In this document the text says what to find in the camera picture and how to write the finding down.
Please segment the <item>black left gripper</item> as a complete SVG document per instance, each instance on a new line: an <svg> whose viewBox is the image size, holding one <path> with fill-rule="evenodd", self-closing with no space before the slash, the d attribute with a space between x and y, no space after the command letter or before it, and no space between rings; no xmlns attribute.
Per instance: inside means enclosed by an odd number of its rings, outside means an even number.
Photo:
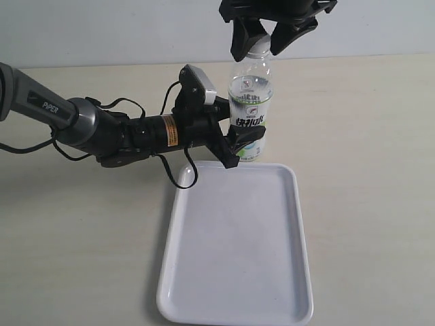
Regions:
<svg viewBox="0 0 435 326"><path fill-rule="evenodd" d="M241 160L255 160L265 147L266 127L231 125L227 139L219 121L230 118L227 98L217 96L213 105L193 108L185 98L177 98L171 114L159 118L159 152L205 146L224 165L234 168Z"/></svg>

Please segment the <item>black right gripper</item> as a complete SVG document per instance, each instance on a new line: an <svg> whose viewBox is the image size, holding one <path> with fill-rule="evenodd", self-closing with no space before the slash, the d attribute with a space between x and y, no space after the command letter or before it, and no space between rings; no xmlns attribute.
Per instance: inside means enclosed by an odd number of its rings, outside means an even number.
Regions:
<svg viewBox="0 0 435 326"><path fill-rule="evenodd" d="M315 16L329 14L337 1L221 1L219 13L225 23L232 20L230 53L235 62L242 61L267 32L261 19L278 22L271 35L271 53L282 53L298 38L314 31Z"/></svg>

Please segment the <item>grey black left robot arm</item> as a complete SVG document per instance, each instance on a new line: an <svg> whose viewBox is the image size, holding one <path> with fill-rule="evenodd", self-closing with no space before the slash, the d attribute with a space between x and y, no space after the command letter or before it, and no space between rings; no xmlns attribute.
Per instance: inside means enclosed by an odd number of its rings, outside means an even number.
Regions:
<svg viewBox="0 0 435 326"><path fill-rule="evenodd" d="M115 168L150 156L205 146L225 168L238 165L238 150L261 139L266 128L252 122L231 126L228 100L217 96L203 70L184 66L181 90L170 114L130 119L93 98L63 99L22 71L1 64L1 119L15 111L51 127L54 138Z"/></svg>

